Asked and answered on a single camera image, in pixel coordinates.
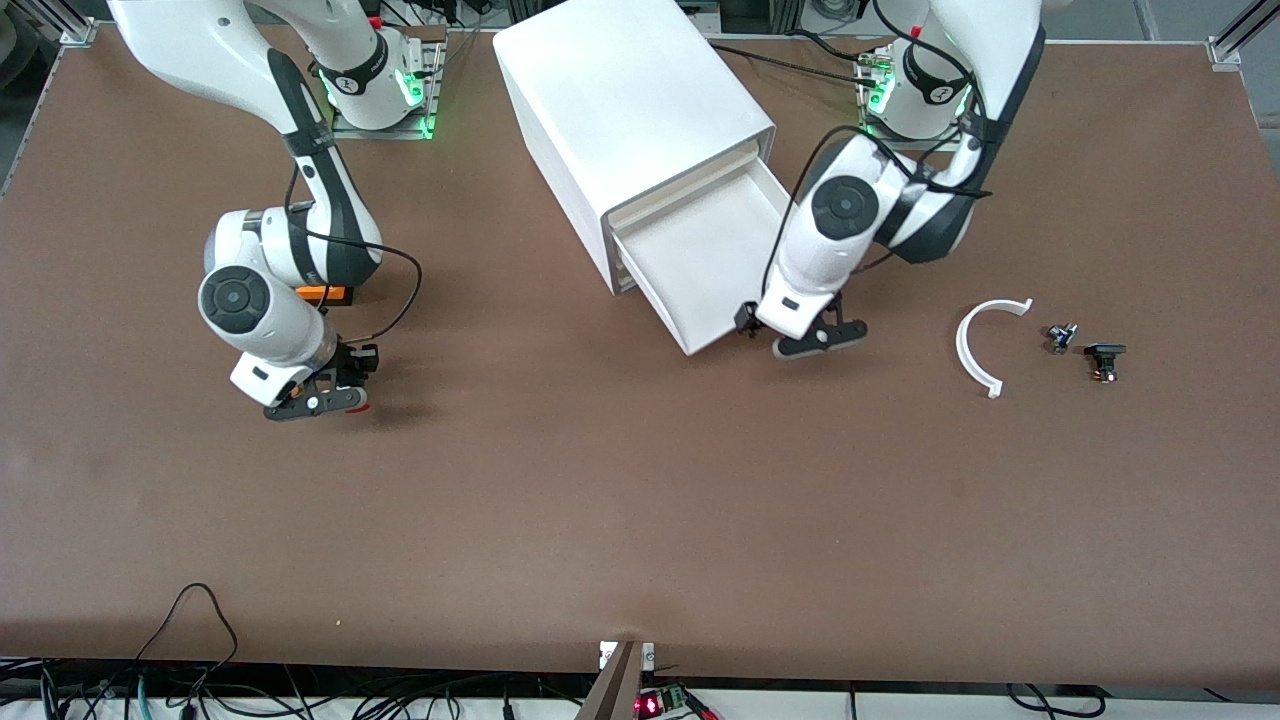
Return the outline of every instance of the white robotic arm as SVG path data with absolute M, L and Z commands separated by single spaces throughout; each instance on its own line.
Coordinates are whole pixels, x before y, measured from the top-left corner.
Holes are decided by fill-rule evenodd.
M 744 305 L 737 319 L 740 329 L 754 332 L 763 323 L 782 333 L 774 345 L 781 357 L 861 340 L 867 325 L 844 320 L 840 290 L 873 242 L 908 263 L 927 263 L 948 255 L 969 227 L 973 204 L 1039 64 L 1039 0 L 929 0 L 928 22 L 941 28 L 925 27 L 922 35 L 941 29 L 972 65 L 980 91 L 961 120 L 960 149 L 942 172 L 888 156 L 861 133 L 817 158 L 780 234 L 763 297 Z M 895 63 L 902 56 L 896 53 Z M 904 83 L 896 92 L 908 94 L 902 102 L 913 91 L 936 87 Z M 837 314 L 835 324 L 823 320 L 827 311 Z
M 381 260 L 381 236 L 302 72 L 262 38 L 242 0 L 109 3 L 129 50 L 157 77 L 270 123 L 315 199 L 227 213 L 209 236 L 198 306 L 243 352 L 232 382 L 271 419 L 364 406 L 376 347 L 344 346 L 293 288 L 364 283 Z M 417 41 L 375 31 L 356 0 L 256 4 L 298 31 L 352 124 L 388 127 L 421 104 L 407 72 Z M 321 374 L 325 388 L 314 382 Z

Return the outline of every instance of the brown tabletop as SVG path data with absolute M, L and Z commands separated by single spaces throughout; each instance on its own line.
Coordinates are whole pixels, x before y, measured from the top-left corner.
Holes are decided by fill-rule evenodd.
M 790 186 L 849 88 L 728 63 Z M 445 86 L 435 140 L 342 143 L 426 268 L 374 409 L 273 424 L 196 287 L 218 217 L 280 202 L 279 138 L 111 28 L 67 51 L 0 204 L 0 652 L 132 656 L 198 579 L 244 660 L 590 670 L 626 635 L 694 675 L 1280 687 L 1280 193 L 1202 47 L 1048 47 L 959 251 L 855 278 L 868 340 L 795 363 L 685 357 L 609 296 L 490 36 Z M 974 323 L 998 400 L 954 352 L 992 297 L 1036 299 Z M 1129 346 L 1117 383 L 1044 351 L 1064 322 Z M 155 656 L 224 643 L 191 601 Z

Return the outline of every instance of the gray floor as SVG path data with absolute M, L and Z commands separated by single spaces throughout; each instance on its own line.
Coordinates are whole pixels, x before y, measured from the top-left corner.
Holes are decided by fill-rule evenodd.
M 101 0 L 84 0 L 101 4 Z M 920 17 L 925 0 L 882 0 L 890 19 L 910 24 Z M 1061 3 L 1061 0 L 1044 0 Z M 1050 37 L 1062 40 L 1204 40 L 1226 27 L 1248 0 L 1074 0 L 1046 12 Z M 806 5 L 803 27 L 815 32 L 879 35 L 884 32 L 870 12 L 855 23 L 831 20 Z M 1244 83 L 1253 102 L 1261 135 L 1271 149 L 1280 176 L 1280 23 L 1265 29 L 1242 53 Z M 26 129 L 35 99 L 6 97 L 0 91 L 0 168 L 8 170 Z

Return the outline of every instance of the white box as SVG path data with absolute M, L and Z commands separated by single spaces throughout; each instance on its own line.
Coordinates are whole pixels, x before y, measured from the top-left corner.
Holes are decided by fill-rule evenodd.
M 689 355 L 759 300 L 786 190 L 773 122 L 672 0 L 568 0 L 494 51 L 530 155 L 600 275 Z

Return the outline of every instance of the white curved handle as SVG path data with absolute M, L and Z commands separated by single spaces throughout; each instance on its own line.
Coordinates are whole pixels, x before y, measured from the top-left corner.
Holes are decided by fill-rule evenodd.
M 973 377 L 973 379 L 987 386 L 987 397 L 1000 397 L 1000 389 L 1005 383 L 993 377 L 987 370 L 982 369 L 982 365 L 973 359 L 973 351 L 969 350 L 969 323 L 973 320 L 974 315 L 982 313 L 983 310 L 1004 310 L 1005 313 L 1012 313 L 1014 315 L 1024 315 L 1032 309 L 1032 299 L 1028 297 L 1027 302 L 1018 302 L 1016 300 L 988 300 L 979 304 L 969 314 L 960 320 L 960 327 L 956 328 L 956 355 L 960 356 L 960 364 L 964 369 Z

